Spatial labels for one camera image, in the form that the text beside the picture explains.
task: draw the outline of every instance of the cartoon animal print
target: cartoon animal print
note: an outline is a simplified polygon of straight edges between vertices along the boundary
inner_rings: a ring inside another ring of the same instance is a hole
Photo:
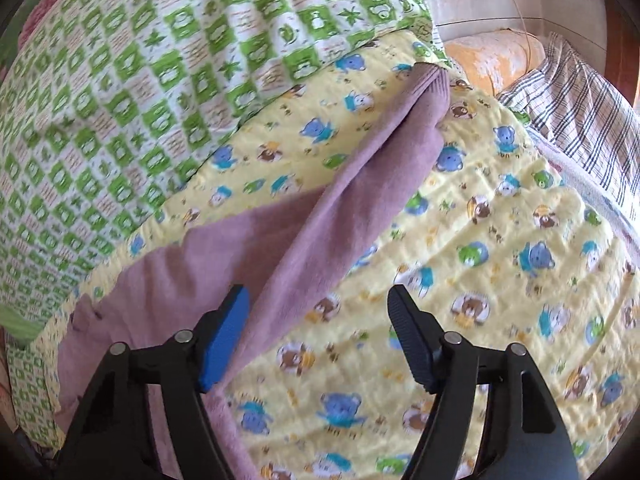
[[[218,171],[230,170],[238,160],[233,158],[233,147],[230,144],[220,146],[211,157],[211,163]]]
[[[400,64],[397,64],[395,67],[393,67],[392,71],[395,72],[396,79],[399,79],[400,81],[404,81],[405,79],[409,78],[412,68],[413,67],[411,65],[407,65],[406,63],[400,63]]]
[[[456,119],[473,119],[476,116],[476,109],[466,101],[455,103],[450,110]]]
[[[598,250],[598,244],[593,240],[588,240],[582,245],[580,256],[587,257],[586,269],[591,272],[598,265],[600,259],[600,251]]]
[[[376,460],[376,471],[388,475],[403,475],[410,460],[411,454],[379,457]]]
[[[591,365],[579,366],[576,370],[569,374],[564,389],[565,399],[579,399],[591,387],[593,369]]]
[[[589,452],[590,445],[586,440],[576,440],[572,444],[572,449],[574,450],[574,456],[576,458],[582,458]]]
[[[280,370],[298,377],[316,362],[316,355],[304,343],[291,342],[278,349],[277,361]]]
[[[640,319],[640,303],[636,303],[636,300],[632,298],[626,302],[620,314],[622,316],[622,325],[626,329],[635,328]]]
[[[345,153],[335,153],[335,155],[328,156],[322,161],[322,165],[328,170],[337,170],[338,167],[347,160],[349,155]]]
[[[293,97],[302,97],[306,92],[306,85],[293,85],[291,87],[291,90],[288,90],[285,94],[284,97],[289,97],[289,98],[293,98]]]
[[[602,398],[600,399],[601,408],[606,408],[620,398],[622,393],[625,391],[625,388],[622,385],[623,379],[624,377],[618,372],[613,372],[605,379],[599,389],[602,393]]]
[[[314,309],[306,314],[305,318],[313,323],[331,321],[340,312],[340,297],[329,294],[316,303]]]
[[[429,413],[433,407],[432,400],[425,400],[420,404],[412,404],[402,415],[402,427],[407,433],[422,434],[429,420]]]
[[[551,307],[548,303],[545,303],[538,318],[538,326],[542,337],[552,343],[556,339],[556,334],[566,330],[570,319],[571,311],[564,304],[560,303]]]
[[[140,251],[145,248],[145,239],[140,234],[136,234],[136,236],[131,241],[129,245],[129,250],[131,251],[131,256],[138,256]]]
[[[244,402],[238,406],[238,410],[242,411],[242,420],[240,421],[240,427],[253,434],[265,434],[270,433],[268,423],[273,422],[273,419],[264,411],[264,406],[261,402],[251,400]]]
[[[495,190],[498,196],[514,196],[520,191],[520,181],[512,174],[501,175],[500,184]]]
[[[349,54],[335,62],[335,67],[347,73],[349,70],[366,70],[364,58],[360,54]]]
[[[536,270],[553,269],[556,266],[551,251],[544,242],[538,242],[533,247],[527,242],[518,255],[518,260],[522,270],[534,278],[538,277]]]
[[[533,212],[533,223],[539,229],[551,229],[558,225],[558,216],[549,206],[539,205]]]
[[[483,195],[471,197],[466,203],[466,213],[474,224],[478,224],[478,219],[487,218],[491,214],[487,197]]]
[[[389,327],[389,346],[394,350],[402,350],[402,345],[400,344],[398,334],[396,333],[393,325]]]
[[[417,292],[419,298],[424,298],[433,286],[433,270],[420,264],[415,267],[401,265],[394,278],[394,285],[404,285],[407,290]]]
[[[324,418],[330,426],[335,428],[350,428],[355,424],[364,424],[366,416],[356,416],[362,398],[358,394],[322,394],[320,402],[324,412],[316,412]]]
[[[331,122],[323,123],[318,117],[311,119],[300,131],[303,137],[311,137],[313,144],[325,142],[331,139],[337,132],[332,128]]]
[[[410,215],[420,216],[425,213],[428,208],[429,201],[420,194],[420,191],[416,191],[404,206],[404,211]]]
[[[474,460],[469,457],[462,457],[460,461],[460,465],[458,466],[458,470],[456,471],[456,477],[454,480],[461,480],[462,478],[466,478],[471,475],[474,471]]]
[[[244,187],[242,188],[242,192],[247,193],[248,195],[251,195],[251,193],[260,191],[262,189],[262,186],[264,186],[265,182],[267,181],[264,180],[263,178],[259,178],[258,180],[247,182],[246,184],[244,184]]]
[[[365,251],[365,253],[357,259],[357,261],[353,264],[349,272],[353,272],[354,270],[358,270],[361,267],[366,267],[369,265],[369,260],[371,257],[378,252],[378,246],[373,244],[369,249]]]
[[[282,158],[282,150],[280,149],[280,143],[270,140],[261,144],[258,148],[258,160],[263,162],[273,162],[274,160],[280,160]]]
[[[618,417],[618,420],[613,423],[609,433],[607,433],[610,443],[615,444],[617,442],[620,436],[625,432],[626,427],[631,422],[633,416],[633,412],[627,412]]]
[[[489,259],[489,250],[482,242],[471,242],[469,245],[458,248],[458,258],[467,267],[477,267]]]
[[[598,216],[598,213],[596,213],[590,207],[584,209],[584,221],[594,227],[598,227],[600,224],[602,224],[602,220],[600,220],[600,216]]]
[[[463,168],[464,163],[462,157],[466,153],[455,146],[445,146],[438,160],[436,161],[436,169],[439,171],[459,171]]]
[[[211,195],[209,204],[213,207],[219,207],[231,197],[232,191],[227,186],[218,186],[216,192]]]
[[[495,145],[498,147],[500,156],[509,156],[520,147],[516,144],[516,130],[513,126],[498,126],[494,128],[494,134],[497,137]]]
[[[295,173],[282,175],[271,184],[271,196],[285,196],[297,193],[302,189],[302,179],[294,178]]]
[[[464,328],[482,325],[489,317],[489,299],[483,294],[471,293],[458,296],[451,305],[456,323]]]
[[[355,90],[351,90],[349,95],[344,98],[344,105],[350,112],[371,110],[373,108],[373,104],[373,97],[371,97],[371,94],[356,94]]]
[[[276,466],[273,462],[260,468],[260,476],[264,480],[296,480],[296,476],[288,469]]]
[[[420,41],[414,41],[413,48],[414,54],[418,57],[429,57],[433,54],[433,50]]]
[[[604,336],[604,318],[600,315],[592,317],[584,329],[584,338],[588,345],[594,344]]]
[[[536,186],[540,189],[549,189],[554,184],[554,176],[545,170],[531,173],[533,180],[536,182]]]
[[[182,224],[184,227],[193,224],[200,217],[200,210],[196,207],[191,207],[182,217]]]
[[[315,462],[305,465],[305,471],[313,473],[317,478],[340,480],[345,476],[353,476],[351,461],[339,453],[324,453],[316,457]]]
[[[455,88],[455,89],[465,89],[465,90],[473,90],[474,88],[467,83],[464,79],[462,78],[458,78],[458,79],[454,79],[449,83],[449,86]]]

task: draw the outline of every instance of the bedding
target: bedding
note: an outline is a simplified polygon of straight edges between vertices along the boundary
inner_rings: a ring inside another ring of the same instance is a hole
[[[0,87],[0,323],[32,340],[239,125],[407,27],[424,0],[56,0]]]
[[[489,95],[500,93],[545,59],[538,38],[511,29],[450,40],[445,48],[462,67],[466,79]]]
[[[125,267],[179,242],[194,225],[280,200],[277,183],[295,190],[331,182],[381,108],[394,102],[416,59],[415,41],[410,32],[388,34],[357,51],[365,70],[345,72],[340,62],[325,68],[304,90],[245,124],[230,140],[233,167],[220,173],[215,159],[204,165],[157,218],[92,271],[29,346],[43,359],[40,395],[60,409],[58,344],[77,297],[109,294]],[[447,145],[434,171],[338,287],[225,389],[223,402],[264,478],[402,473],[433,399],[414,383],[390,330],[385,297],[394,283],[406,285],[446,330],[474,344],[527,345],[585,478],[638,405],[640,274],[624,244],[573,189],[561,186],[561,175],[510,111],[457,74],[450,85],[440,124]],[[369,106],[351,111],[344,98],[352,91],[370,94]],[[477,112],[461,113],[463,101]],[[330,119],[338,134],[316,143],[301,135],[315,118],[325,127]],[[289,364],[289,356],[299,362]],[[461,475],[478,448],[485,395],[478,391]],[[18,417],[30,409],[28,402],[16,405]],[[43,434],[62,442],[59,429]]]
[[[618,90],[552,33],[546,59],[500,95],[613,195],[640,230],[640,120]]]
[[[234,377],[298,325],[307,306],[322,301],[388,227],[440,155],[442,135],[435,126],[449,108],[446,72],[415,64],[396,101],[328,186],[193,229],[179,246],[155,250],[124,270],[102,300],[83,296],[58,347],[60,427],[71,425],[105,346],[162,344],[176,326],[193,326],[221,304],[235,283],[252,298],[251,315],[220,371],[219,392],[226,382],[222,372]],[[162,470],[178,474],[170,468],[173,447],[162,403],[150,405]],[[250,477],[254,464],[238,447],[235,413],[223,396],[209,396],[206,410],[235,477]]]

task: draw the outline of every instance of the purple towel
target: purple towel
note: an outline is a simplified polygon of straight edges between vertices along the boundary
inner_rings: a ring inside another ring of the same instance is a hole
[[[436,123],[448,105],[446,72],[416,64],[329,186],[193,228],[181,245],[152,251],[124,270],[98,303],[83,296],[58,349],[60,427],[68,429],[113,342],[134,349],[161,344],[192,328],[233,283],[242,283],[254,298],[251,313],[223,381],[204,405],[236,478],[257,479],[226,405],[225,385],[295,327],[389,227],[440,154]],[[149,397],[163,470],[179,476],[161,397],[151,388]]]

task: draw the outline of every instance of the wooden frame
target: wooden frame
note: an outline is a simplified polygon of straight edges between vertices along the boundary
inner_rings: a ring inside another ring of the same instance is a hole
[[[607,63],[604,77],[635,106],[640,84],[640,40],[615,0],[605,0],[605,8]]]

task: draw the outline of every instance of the orange pillow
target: orange pillow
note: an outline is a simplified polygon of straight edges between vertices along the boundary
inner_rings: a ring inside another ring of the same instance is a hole
[[[545,59],[545,49],[538,38],[511,29],[457,38],[447,41],[444,47],[447,55],[464,69],[468,81],[489,95],[501,92]]]

